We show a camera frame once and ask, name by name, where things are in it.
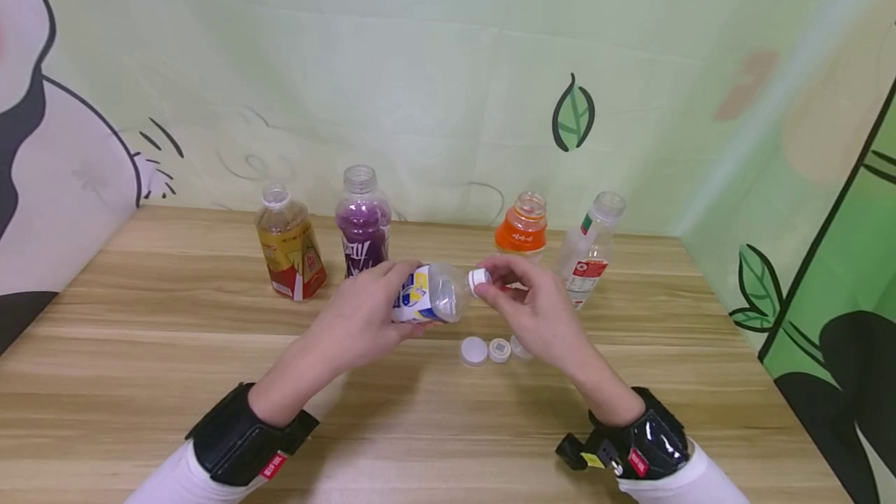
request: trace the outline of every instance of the wood grain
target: wood grain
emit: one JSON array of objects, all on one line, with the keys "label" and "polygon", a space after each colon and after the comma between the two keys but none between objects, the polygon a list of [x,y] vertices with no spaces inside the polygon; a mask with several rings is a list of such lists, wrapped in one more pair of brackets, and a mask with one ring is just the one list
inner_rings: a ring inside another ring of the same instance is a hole
[{"label": "wood grain", "polygon": [[[331,283],[293,303],[271,290],[249,213],[138,211],[0,357],[0,502],[122,502],[323,307],[344,265],[332,220],[314,227]],[[390,255],[472,267],[491,234],[400,222]],[[849,501],[678,240],[620,237],[580,316],[751,502]],[[466,368],[470,334],[509,329],[477,303],[328,387],[309,404],[316,434],[247,501],[631,502],[611,476],[554,456],[562,435],[589,429],[568,382],[516,359]]]}]

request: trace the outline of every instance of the clear plastic bottle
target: clear plastic bottle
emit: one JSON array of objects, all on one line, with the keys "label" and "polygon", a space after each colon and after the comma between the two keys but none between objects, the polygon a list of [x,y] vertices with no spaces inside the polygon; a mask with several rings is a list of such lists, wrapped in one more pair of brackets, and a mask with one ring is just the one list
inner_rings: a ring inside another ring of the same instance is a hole
[{"label": "clear plastic bottle", "polygon": [[267,185],[261,192],[255,228],[268,265],[271,286],[295,300],[314,296],[327,281],[320,248],[308,219],[308,208],[292,198],[282,184]]},{"label": "clear plastic bottle", "polygon": [[495,230],[495,246],[501,253],[532,257],[538,261],[547,244],[544,238],[544,228],[547,227],[548,203],[538,193],[524,191]]},{"label": "clear plastic bottle", "polygon": [[393,321],[454,323],[476,298],[476,285],[491,281],[484,268],[464,273],[448,263],[424,264],[408,275],[401,287],[393,304]]},{"label": "clear plastic bottle", "polygon": [[597,195],[579,228],[571,229],[556,263],[555,273],[566,284],[572,307],[582,308],[613,255],[613,229],[625,213],[625,199],[613,191]]},{"label": "clear plastic bottle", "polygon": [[372,167],[350,166],[342,182],[345,188],[336,204],[336,226],[342,231],[348,278],[388,260],[391,207]]}]

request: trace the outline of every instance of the white sleeve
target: white sleeve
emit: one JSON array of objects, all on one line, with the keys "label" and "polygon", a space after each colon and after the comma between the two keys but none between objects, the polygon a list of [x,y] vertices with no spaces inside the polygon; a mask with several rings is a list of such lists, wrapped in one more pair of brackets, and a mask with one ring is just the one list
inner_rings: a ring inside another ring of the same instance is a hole
[{"label": "white sleeve", "polygon": [[191,440],[155,469],[124,504],[237,504],[264,482],[263,476],[247,487],[213,481],[196,459]]},{"label": "white sleeve", "polygon": [[691,460],[676,474],[659,481],[619,479],[619,488],[640,504],[749,504],[743,492],[696,443]]}]

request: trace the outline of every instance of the cartoon panda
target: cartoon panda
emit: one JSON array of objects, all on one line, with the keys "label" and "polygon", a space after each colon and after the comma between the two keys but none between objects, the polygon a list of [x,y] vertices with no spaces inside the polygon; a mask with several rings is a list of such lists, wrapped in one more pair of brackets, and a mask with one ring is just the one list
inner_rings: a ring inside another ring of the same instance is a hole
[{"label": "cartoon panda", "polygon": [[152,168],[44,74],[48,0],[0,0],[0,352],[129,219]]}]

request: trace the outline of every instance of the wrist strap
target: wrist strap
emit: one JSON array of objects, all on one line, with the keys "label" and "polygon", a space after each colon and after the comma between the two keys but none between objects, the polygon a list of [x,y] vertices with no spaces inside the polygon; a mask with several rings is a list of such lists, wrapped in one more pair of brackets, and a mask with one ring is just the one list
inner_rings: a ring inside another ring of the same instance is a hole
[{"label": "wrist strap", "polygon": [[248,486],[259,474],[272,478],[319,424],[304,410],[285,428],[266,424],[249,406],[253,385],[236,386],[187,434],[199,464],[223,485]]},{"label": "wrist strap", "polygon": [[611,469],[621,479],[655,481],[676,473],[688,463],[684,426],[646,387],[632,388],[646,410],[623,428],[605,426],[589,411],[594,430],[585,443],[567,434],[556,453],[573,470]]}]

